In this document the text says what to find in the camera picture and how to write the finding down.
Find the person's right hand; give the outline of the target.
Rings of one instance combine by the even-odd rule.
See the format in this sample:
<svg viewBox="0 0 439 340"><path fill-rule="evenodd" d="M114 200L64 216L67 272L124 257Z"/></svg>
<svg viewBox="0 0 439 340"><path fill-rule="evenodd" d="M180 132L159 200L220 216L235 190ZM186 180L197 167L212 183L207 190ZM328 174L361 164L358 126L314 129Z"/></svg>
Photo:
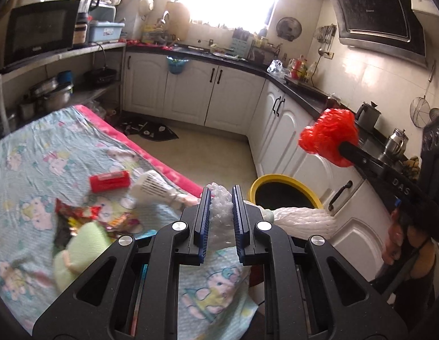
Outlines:
<svg viewBox="0 0 439 340"><path fill-rule="evenodd" d="M381 258L387 265L393 265L401 256L404 231L399 219L400 211L398 208L395 208L391 213L391 225L387 231L387 239L381 253Z"/></svg>

